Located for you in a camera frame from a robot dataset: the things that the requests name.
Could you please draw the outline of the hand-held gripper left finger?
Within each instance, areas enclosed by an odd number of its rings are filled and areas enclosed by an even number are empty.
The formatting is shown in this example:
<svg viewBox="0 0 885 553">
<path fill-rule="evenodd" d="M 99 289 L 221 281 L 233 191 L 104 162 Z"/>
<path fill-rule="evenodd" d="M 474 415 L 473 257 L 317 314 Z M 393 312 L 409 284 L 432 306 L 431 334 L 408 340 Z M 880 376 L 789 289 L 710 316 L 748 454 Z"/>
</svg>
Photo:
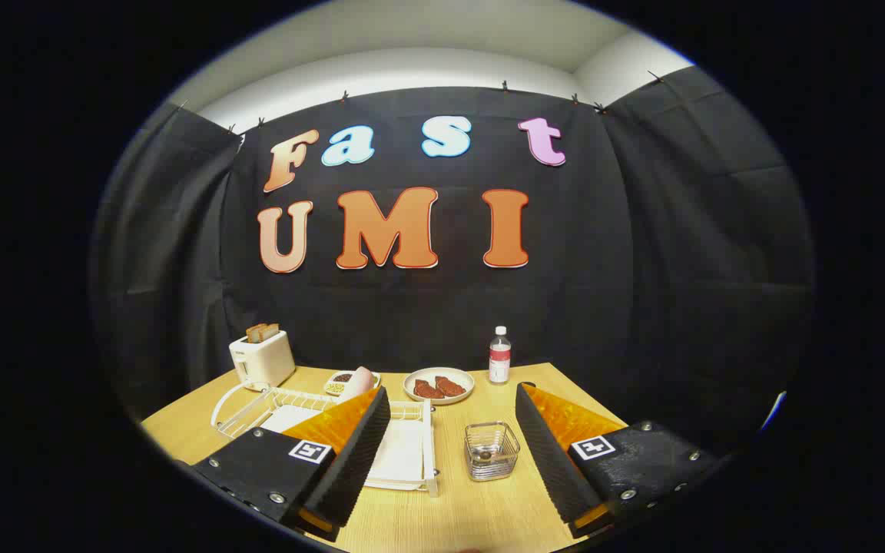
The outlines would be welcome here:
<svg viewBox="0 0 885 553">
<path fill-rule="evenodd" d="M 386 391 L 370 389 L 281 432 L 249 429 L 194 463 L 192 476 L 288 531 L 335 541 L 390 420 Z"/>
</svg>

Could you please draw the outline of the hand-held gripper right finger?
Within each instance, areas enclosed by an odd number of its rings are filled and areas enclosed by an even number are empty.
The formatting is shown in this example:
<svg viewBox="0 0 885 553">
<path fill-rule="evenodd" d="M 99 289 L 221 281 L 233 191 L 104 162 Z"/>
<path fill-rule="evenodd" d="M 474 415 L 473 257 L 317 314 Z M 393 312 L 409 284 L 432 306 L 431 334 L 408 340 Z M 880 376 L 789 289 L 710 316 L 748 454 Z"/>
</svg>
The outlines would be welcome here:
<svg viewBox="0 0 885 553">
<path fill-rule="evenodd" d="M 652 420 L 622 425 L 521 382 L 515 416 L 573 538 L 651 517 L 702 483 L 719 456 Z"/>
</svg>

